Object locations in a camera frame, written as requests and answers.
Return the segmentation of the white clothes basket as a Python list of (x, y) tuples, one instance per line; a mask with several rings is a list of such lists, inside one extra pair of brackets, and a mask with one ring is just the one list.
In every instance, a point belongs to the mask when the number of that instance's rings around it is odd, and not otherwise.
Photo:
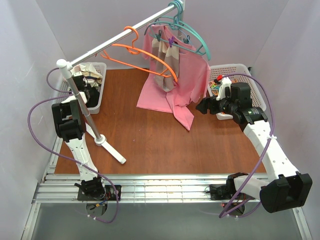
[(89, 112), (94, 115), (100, 111), (103, 97), (107, 65), (103, 62), (82, 62), (74, 66), (71, 70), (71, 77)]

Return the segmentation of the purple clothespin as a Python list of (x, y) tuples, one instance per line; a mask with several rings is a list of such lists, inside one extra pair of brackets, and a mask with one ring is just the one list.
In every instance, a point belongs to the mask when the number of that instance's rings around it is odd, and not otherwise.
[(175, 42), (175, 37), (172, 36), (171, 38), (168, 38), (169, 47), (171, 48), (173, 46), (173, 43)]

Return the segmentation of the teal plastic hanger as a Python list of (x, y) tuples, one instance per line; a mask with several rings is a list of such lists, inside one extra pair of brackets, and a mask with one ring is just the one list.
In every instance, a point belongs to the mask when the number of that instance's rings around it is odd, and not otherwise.
[(183, 21), (184, 3), (182, 0), (172, 0), (168, 6), (175, 6), (177, 8), (177, 14), (172, 18), (173, 23), (169, 23), (169, 26), (174, 31), (186, 31), (192, 33), (201, 43), (201, 46), (196, 50), (196, 53), (203, 56), (206, 55), (208, 60), (211, 60), (211, 52), (200, 34), (194, 30), (190, 25)]

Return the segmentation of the pink t-shirt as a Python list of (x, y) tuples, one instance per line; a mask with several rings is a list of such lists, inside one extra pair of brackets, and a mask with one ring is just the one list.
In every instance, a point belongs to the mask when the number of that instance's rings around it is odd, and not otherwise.
[(137, 107), (172, 113), (187, 130), (194, 115), (187, 106), (198, 102), (207, 92), (210, 67), (195, 53), (195, 47), (179, 40), (167, 25), (151, 25), (144, 36), (143, 50), (163, 61), (149, 61), (149, 74), (141, 90)]

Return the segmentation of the beige brown underwear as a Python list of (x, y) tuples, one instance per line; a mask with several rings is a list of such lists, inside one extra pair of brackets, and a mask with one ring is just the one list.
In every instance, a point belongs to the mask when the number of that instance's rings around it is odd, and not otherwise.
[[(164, 41), (158, 41), (156, 38), (154, 38), (151, 42), (151, 50), (152, 54), (156, 56), (157, 58), (161, 59), (164, 63), (166, 63), (175, 73), (176, 77), (179, 76), (179, 70), (180, 70), (180, 53), (179, 53), (179, 47), (172, 45), (166, 45), (166, 42)], [(167, 67), (161, 63), (160, 61), (156, 60), (155, 62), (155, 70), (154, 72), (157, 72), (159, 74), (166, 75), (155, 75), (154, 81), (158, 85), (159, 88), (161, 88), (165, 92), (170, 92), (176, 87), (176, 81), (174, 77), (172, 76), (170, 70), (167, 69)]]

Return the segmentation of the white metal clothes rack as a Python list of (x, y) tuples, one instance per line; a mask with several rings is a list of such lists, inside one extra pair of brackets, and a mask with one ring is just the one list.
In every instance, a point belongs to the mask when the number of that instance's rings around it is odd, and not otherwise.
[(116, 151), (108, 142), (106, 137), (99, 133), (98, 128), (96, 124), (94, 123), (94, 120), (91, 116), (91, 112), (86, 106), (87, 99), (85, 98), (84, 93), (80, 93), (80, 90), (76, 86), (76, 83), (73, 79), (74, 76), (83, 76), (83, 79), (100, 79), (101, 80), (101, 87), (104, 86), (104, 77), (98, 73), (95, 72), (94, 67), (90, 67), (89, 65), (86, 65), (85, 68), (82, 68), (82, 61), (92, 57), (96, 56), (100, 52), (104, 52), (107, 47), (114, 46), (114, 47), (122, 47), (126, 48), (127, 51), (132, 55), (137, 55), (139, 53), (143, 53), (145, 55), (151, 56), (153, 59), (157, 60), (158, 62), (162, 63), (167, 71), (171, 72), (171, 75), (173, 76), (173, 79), (175, 81), (178, 80), (176, 74), (172, 70), (171, 67), (158, 57), (152, 55), (151, 53), (148, 53), (142, 49), (134, 47), (134, 42), (139, 39), (139, 34), (137, 30), (141, 29), (142, 27), (152, 23), (152, 21), (155, 21), (156, 19), (164, 16), (164, 14), (169, 13), (173, 9), (177, 9), (177, 18), (175, 19), (175, 22), (177, 22), (180, 19), (180, 15), (185, 10), (185, 2), (182, 0), (173, 0), (169, 3), (168, 7), (155, 13), (154, 15), (148, 17), (147, 19), (137, 23), (134, 26), (126, 26), (124, 28), (124, 31), (119, 33), (118, 35), (114, 36), (113, 38), (107, 40), (106, 42), (102, 43), (101, 45), (95, 47), (94, 49), (88, 51), (86, 54), (82, 55), (81, 57), (75, 59), (72, 62), (66, 61), (64, 59), (59, 59), (56, 62), (56, 66), (60, 70), (63, 78), (68, 83), (71, 92), (73, 93), (75, 99), (79, 103), (79, 106), (81, 108), (82, 113), (84, 114), (85, 119), (87, 120), (85, 124), (86, 132), (88, 132), (94, 139), (94, 142), (97, 146), (103, 147), (105, 150), (107, 150), (120, 164), (124, 164), (126, 162), (126, 159), (118, 152)]

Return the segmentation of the aluminium rail frame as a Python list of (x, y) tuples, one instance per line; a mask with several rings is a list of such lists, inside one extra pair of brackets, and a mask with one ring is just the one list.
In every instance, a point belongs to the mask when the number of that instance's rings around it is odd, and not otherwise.
[(300, 208), (268, 213), (247, 200), (243, 216), (219, 218), (224, 199), (209, 186), (251, 172), (260, 156), (232, 120), (197, 115), (191, 131), (178, 123), (139, 120), (118, 127), (109, 141), (126, 158), (119, 164), (86, 132), (87, 148), (107, 185), (121, 185), (120, 201), (103, 216), (87, 217), (78, 200), (80, 174), (57, 138), (32, 202), (41, 204), (33, 238), (40, 240), (301, 240), (312, 238)]

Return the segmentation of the pile of light clothes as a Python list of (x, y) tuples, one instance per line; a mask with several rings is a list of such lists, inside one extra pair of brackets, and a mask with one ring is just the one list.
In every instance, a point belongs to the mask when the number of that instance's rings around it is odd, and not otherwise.
[(70, 70), (73, 77), (83, 78), (85, 85), (90, 84), (91, 87), (98, 88), (103, 81), (101, 70), (97, 70), (93, 62), (84, 62), (74, 66)]

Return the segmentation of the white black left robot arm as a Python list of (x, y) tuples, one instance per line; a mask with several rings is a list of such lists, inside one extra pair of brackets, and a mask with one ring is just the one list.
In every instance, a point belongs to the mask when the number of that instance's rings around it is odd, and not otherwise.
[(86, 143), (86, 124), (78, 100), (69, 96), (51, 106), (57, 136), (69, 147), (79, 171), (80, 183), (76, 183), (84, 195), (95, 200), (106, 197), (106, 188), (98, 175)]

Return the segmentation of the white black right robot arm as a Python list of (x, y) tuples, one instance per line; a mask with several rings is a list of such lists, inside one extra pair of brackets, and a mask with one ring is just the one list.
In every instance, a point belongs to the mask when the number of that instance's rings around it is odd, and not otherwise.
[(264, 165), (268, 180), (254, 178), (248, 173), (234, 173), (226, 180), (226, 189), (235, 199), (242, 193), (262, 204), (268, 213), (302, 207), (311, 186), (312, 178), (290, 162), (273, 134), (267, 115), (254, 107), (251, 88), (246, 82), (222, 84), (217, 97), (205, 97), (196, 106), (202, 114), (224, 113), (250, 140)]

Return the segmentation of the teal clip hanger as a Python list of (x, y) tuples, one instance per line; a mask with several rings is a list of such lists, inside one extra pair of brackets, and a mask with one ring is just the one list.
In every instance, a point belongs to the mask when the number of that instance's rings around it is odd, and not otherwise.
[[(169, 26), (169, 27), (174, 26), (174, 27), (182, 28), (183, 30), (187, 30), (189, 33), (191, 33), (195, 37), (198, 37), (198, 33), (189, 25), (185, 26), (185, 24), (180, 25), (178, 23), (170, 23), (170, 22), (166, 22), (166, 21), (160, 21), (160, 23), (165, 24), (165, 25), (163, 25), (164, 27), (165, 26)], [(148, 33), (151, 37), (155, 38), (159, 43), (160, 42), (168, 43), (168, 46), (170, 47), (168, 39), (162, 38), (162, 33), (165, 33), (165, 32), (162, 31), (161, 29), (159, 29), (157, 32), (154, 32), (154, 27), (159, 27), (159, 25), (157, 25), (156, 22), (153, 24), (149, 24), (144, 31), (144, 35), (146, 35)], [(202, 55), (202, 53), (199, 51), (199, 49), (193, 50), (192, 48), (184, 47), (183, 45), (179, 44), (176, 41), (176, 37), (174, 35), (172, 37), (174, 37), (174, 43), (173, 43), (172, 47), (175, 46), (180, 49), (189, 51), (191, 53)]]

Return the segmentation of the pile of colourful clothespins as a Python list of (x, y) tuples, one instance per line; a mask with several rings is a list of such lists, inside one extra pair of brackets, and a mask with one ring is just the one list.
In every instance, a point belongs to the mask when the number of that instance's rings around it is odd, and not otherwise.
[(210, 97), (217, 97), (220, 87), (213, 81), (208, 82), (207, 91)]

